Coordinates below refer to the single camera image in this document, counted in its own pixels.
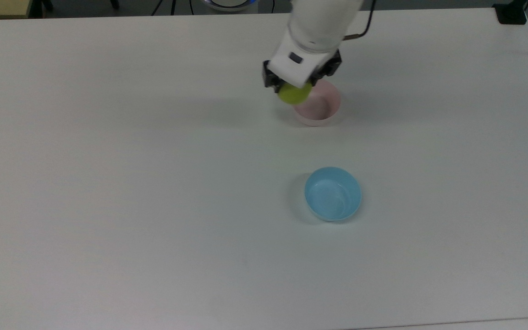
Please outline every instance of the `black bracket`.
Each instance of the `black bracket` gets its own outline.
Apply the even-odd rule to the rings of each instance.
[[[527,0],[514,0],[507,5],[494,4],[492,7],[496,10],[498,22],[500,24],[524,25],[527,22],[523,9],[525,2]]]
[[[278,77],[274,72],[270,71],[270,69],[268,69],[269,62],[270,61],[266,60],[264,61],[264,63],[262,63],[262,79],[264,80],[264,87],[273,87],[274,92],[278,93],[281,87],[286,82],[280,77]],[[311,74],[311,77],[309,77],[309,81],[313,86],[315,86],[319,79],[325,76],[333,76],[340,64],[341,55],[338,49],[335,51],[335,54],[333,54],[333,57],[331,57],[327,62],[325,62],[325,64],[320,69]]]

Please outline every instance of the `pink bowl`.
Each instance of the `pink bowl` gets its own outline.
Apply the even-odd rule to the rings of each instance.
[[[293,108],[297,119],[307,126],[327,124],[337,113],[341,103],[339,90],[328,81],[318,81],[308,98]]]

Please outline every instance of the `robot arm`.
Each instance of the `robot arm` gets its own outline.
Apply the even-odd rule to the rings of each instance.
[[[266,87],[278,93],[288,83],[303,88],[331,76],[341,63],[339,44],[363,0],[293,0],[285,33],[264,62]]]

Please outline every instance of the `tennis ball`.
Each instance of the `tennis ball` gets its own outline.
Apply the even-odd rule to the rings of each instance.
[[[304,84],[302,88],[285,83],[278,91],[278,98],[287,104],[297,105],[307,99],[308,94],[311,92],[311,88],[313,88],[313,86],[310,82]]]

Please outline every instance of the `black cable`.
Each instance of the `black cable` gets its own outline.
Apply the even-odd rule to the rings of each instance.
[[[359,35],[347,35],[344,36],[344,40],[352,40],[352,39],[358,39],[363,36],[365,36],[368,31],[370,30],[370,23],[372,23],[372,15],[374,14],[374,8],[376,7],[376,0],[372,0],[372,6],[370,7],[370,15],[368,16],[368,24],[366,25],[366,29],[364,32],[360,33]]]
[[[156,8],[154,9],[154,11],[152,12],[152,14],[150,16],[154,16],[154,14],[156,13],[156,11],[158,10],[158,7],[160,7],[160,5],[162,4],[162,0],[160,0],[158,2],[158,4],[156,5]]]

